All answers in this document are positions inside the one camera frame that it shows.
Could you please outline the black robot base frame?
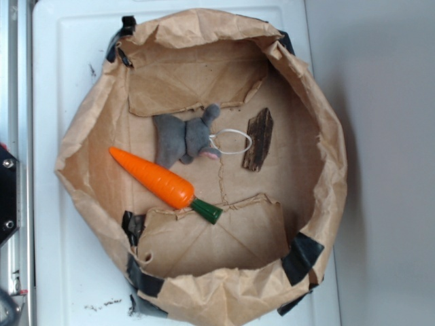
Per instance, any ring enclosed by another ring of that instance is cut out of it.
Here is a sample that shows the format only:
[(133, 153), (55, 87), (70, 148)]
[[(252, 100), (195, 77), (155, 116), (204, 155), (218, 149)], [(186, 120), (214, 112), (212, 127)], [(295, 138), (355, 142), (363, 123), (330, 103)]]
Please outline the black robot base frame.
[(19, 161), (1, 143), (1, 247), (20, 227), (18, 214)]

